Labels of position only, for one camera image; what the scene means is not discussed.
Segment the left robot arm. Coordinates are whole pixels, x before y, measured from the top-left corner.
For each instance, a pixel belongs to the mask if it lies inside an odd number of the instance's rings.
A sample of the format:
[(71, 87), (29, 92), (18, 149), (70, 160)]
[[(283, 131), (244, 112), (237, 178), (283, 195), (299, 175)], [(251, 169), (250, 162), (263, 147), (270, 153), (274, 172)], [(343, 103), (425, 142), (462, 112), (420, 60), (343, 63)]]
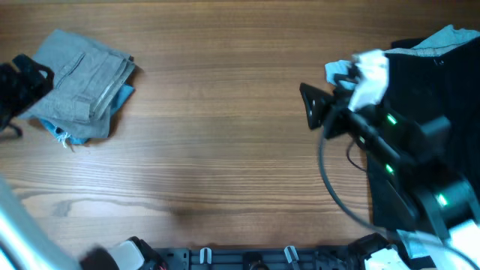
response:
[[(23, 136), (12, 119), (53, 90), (54, 73), (25, 54), (1, 64), (1, 130)], [(161, 267), (158, 254), (132, 237), (111, 248), (93, 247), (74, 259), (50, 241), (4, 180), (1, 180), (1, 254), (12, 269), (148, 269)]]

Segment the grey shorts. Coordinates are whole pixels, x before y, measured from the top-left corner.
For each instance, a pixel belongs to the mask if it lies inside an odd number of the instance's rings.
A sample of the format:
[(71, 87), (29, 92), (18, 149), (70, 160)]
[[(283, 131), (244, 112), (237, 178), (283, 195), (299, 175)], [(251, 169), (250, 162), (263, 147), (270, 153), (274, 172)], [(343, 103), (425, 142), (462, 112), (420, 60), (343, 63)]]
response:
[(54, 87), (20, 117), (47, 120), (72, 137), (108, 137), (113, 98), (136, 67), (131, 56), (56, 29), (33, 59), (53, 71)]

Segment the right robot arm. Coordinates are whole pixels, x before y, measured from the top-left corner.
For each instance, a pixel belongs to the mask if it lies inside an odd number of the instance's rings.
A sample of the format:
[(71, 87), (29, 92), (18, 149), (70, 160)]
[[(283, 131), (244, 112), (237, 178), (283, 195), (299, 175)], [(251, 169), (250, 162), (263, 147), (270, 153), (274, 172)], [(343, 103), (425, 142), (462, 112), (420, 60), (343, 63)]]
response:
[(381, 166), (388, 176), (385, 190), (412, 240), (478, 268), (472, 256), (449, 243), (455, 226), (479, 219), (479, 203), (468, 180), (444, 158), (448, 118), (425, 107), (413, 118), (384, 100), (350, 109), (353, 93), (340, 88), (328, 94), (302, 83), (299, 91), (310, 129), (323, 129), (322, 142), (348, 133)]

